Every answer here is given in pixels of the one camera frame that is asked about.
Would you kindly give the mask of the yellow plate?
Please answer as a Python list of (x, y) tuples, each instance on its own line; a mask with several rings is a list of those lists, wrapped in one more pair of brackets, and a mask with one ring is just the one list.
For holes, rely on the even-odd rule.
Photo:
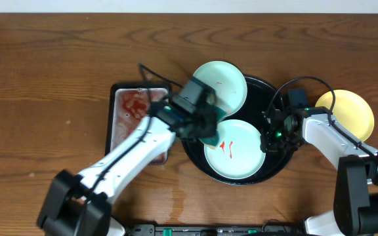
[(333, 114), (338, 122), (360, 141), (366, 141), (375, 126), (373, 111), (359, 95), (349, 90), (334, 90)]

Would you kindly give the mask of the light blue plate with streaks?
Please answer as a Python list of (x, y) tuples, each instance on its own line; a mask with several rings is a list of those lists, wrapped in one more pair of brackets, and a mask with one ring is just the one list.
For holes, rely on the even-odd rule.
[(219, 176), (242, 180), (251, 177), (263, 165), (261, 134), (251, 124), (230, 119), (218, 124), (219, 142), (215, 148), (204, 147), (209, 166)]

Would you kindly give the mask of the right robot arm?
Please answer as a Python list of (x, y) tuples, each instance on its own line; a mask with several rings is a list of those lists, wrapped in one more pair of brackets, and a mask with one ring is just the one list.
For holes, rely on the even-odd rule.
[(336, 168), (333, 210), (305, 222), (313, 235), (378, 234), (378, 149), (343, 128), (325, 107), (263, 113), (264, 151), (314, 146)]

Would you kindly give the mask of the green yellow sponge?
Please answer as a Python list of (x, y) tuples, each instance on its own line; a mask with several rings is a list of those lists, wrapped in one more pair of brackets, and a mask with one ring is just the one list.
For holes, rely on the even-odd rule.
[(199, 138), (199, 140), (207, 145), (215, 148), (219, 144), (218, 124), (226, 117), (226, 112), (216, 106), (210, 107), (205, 118), (207, 118), (207, 137)]

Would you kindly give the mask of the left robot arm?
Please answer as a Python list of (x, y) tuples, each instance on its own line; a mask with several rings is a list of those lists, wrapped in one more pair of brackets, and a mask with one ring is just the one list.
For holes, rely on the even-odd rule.
[(126, 186), (175, 138), (214, 137), (225, 115), (208, 103), (151, 103), (139, 126), (103, 159), (77, 175), (62, 170), (53, 178), (37, 226), (46, 235), (124, 235), (112, 205)]

